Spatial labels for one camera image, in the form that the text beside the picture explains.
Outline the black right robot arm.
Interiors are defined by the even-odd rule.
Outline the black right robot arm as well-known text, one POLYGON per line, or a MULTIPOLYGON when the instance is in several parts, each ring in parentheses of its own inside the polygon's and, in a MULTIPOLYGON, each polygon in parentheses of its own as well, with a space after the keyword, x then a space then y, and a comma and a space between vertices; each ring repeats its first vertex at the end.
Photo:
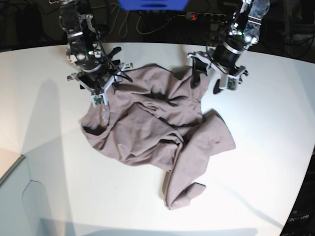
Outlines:
POLYGON ((119 60, 112 61, 121 47, 106 53, 102 41, 109 33, 107 25, 95 22, 88 0, 50 0, 60 9, 59 24, 67 36, 66 56, 78 72, 68 76, 82 88, 97 91, 110 76, 119 72, 119 60))

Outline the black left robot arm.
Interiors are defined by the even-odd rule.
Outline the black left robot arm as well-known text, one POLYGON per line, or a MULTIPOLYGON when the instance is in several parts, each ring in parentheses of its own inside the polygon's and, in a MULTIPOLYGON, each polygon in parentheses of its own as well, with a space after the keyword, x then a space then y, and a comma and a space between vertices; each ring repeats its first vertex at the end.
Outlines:
POLYGON ((249 73, 245 66, 237 66, 236 62, 249 47, 259 42, 262 20, 269 7, 268 0, 243 0, 228 23, 216 32, 219 42, 214 49, 207 43, 204 52, 188 53, 188 58, 192 59, 192 89, 200 85, 200 75, 207 76, 212 69, 220 74, 219 90, 238 88, 243 82, 242 76, 249 73))

